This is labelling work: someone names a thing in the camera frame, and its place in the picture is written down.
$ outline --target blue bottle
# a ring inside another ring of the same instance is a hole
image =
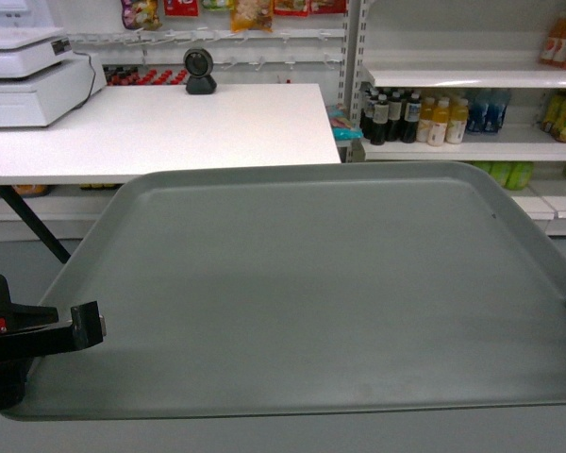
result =
[[[489,102],[491,99],[491,89],[485,88],[474,99],[470,106],[470,115],[468,116],[468,125],[466,133],[477,135],[484,132],[487,113],[489,111]]]

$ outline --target store shelf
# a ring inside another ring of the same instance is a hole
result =
[[[566,71],[521,61],[363,61],[376,87],[566,88]]]
[[[83,191],[79,186],[54,186],[46,196],[25,198],[27,205],[43,221],[96,221],[115,191]],[[0,198],[0,222],[21,222]]]
[[[465,135],[462,144],[429,146],[402,142],[371,145],[362,140],[366,160],[534,160],[566,161],[566,143],[531,126],[507,126],[498,135]]]

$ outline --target snack bag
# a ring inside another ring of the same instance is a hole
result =
[[[157,30],[161,27],[158,17],[158,0],[134,2],[121,0],[122,23],[128,30]]]
[[[272,0],[234,0],[230,13],[230,29],[273,31]]]
[[[309,0],[275,0],[275,14],[308,17]]]
[[[233,0],[202,0],[201,4],[210,11],[221,11],[233,8]]]
[[[165,0],[163,9],[170,17],[197,17],[199,5],[197,0]]]
[[[310,0],[312,14],[337,14],[346,12],[346,0]]]

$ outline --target chip bag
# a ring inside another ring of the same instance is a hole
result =
[[[275,0],[275,14],[279,16],[308,16],[310,0]]]
[[[134,2],[121,0],[122,23],[128,30],[157,30],[161,27],[158,16],[158,0]]]
[[[346,0],[310,0],[312,14],[338,14],[346,12]]]
[[[230,29],[273,31],[272,0],[234,0],[230,14]]]
[[[210,11],[220,11],[233,8],[233,0],[202,0],[201,4]]]

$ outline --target green package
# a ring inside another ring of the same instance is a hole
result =
[[[210,11],[223,11],[233,8],[233,0],[201,0],[201,5]]]
[[[530,181],[534,167],[535,164],[533,162],[514,162],[511,165],[511,171],[505,186],[506,189],[521,191]]]

